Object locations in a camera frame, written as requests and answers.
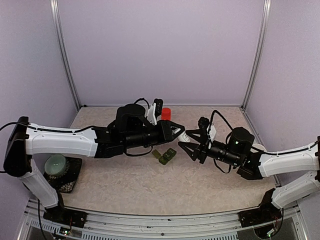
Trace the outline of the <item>small white pill bottle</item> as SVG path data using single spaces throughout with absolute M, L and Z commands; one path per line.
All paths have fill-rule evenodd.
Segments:
M 184 143 L 189 143 L 191 139 L 187 135 L 186 131 L 182 132 L 178 137 L 177 137 L 179 142 L 184 142 Z

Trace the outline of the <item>green pill organizer box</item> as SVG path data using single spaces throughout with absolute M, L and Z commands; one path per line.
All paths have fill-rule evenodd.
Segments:
M 151 152 L 151 154 L 158 160 L 160 164 L 166 165 L 176 156 L 177 151 L 173 148 L 169 148 L 164 154 L 160 154 L 160 152 L 155 149 Z

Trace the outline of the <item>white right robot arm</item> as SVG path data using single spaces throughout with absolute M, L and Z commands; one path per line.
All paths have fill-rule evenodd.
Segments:
M 193 160 L 203 164 L 206 158 L 221 161 L 237 170 L 246 180 L 261 180 L 278 174 L 306 171 L 296 180 L 268 190 L 256 210 L 256 218 L 266 222 L 276 211 L 320 189 L 320 142 L 289 151 L 265 152 L 255 149 L 255 137 L 245 128 L 230 132 L 228 143 L 212 140 L 208 130 L 188 130 L 196 142 L 180 141 L 178 145 Z

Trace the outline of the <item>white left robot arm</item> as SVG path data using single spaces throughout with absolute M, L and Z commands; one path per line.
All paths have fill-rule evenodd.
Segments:
M 117 109 L 115 120 L 107 127 L 91 125 L 81 129 L 41 126 L 22 116 L 12 122 L 14 129 L 7 143 L 3 169 L 20 179 L 57 221 L 66 222 L 70 211 L 39 171 L 33 155 L 67 154 L 96 159 L 129 156 L 128 149 L 170 143 L 185 133 L 183 125 L 158 120 L 160 114 L 157 103 L 149 109 L 130 103 Z

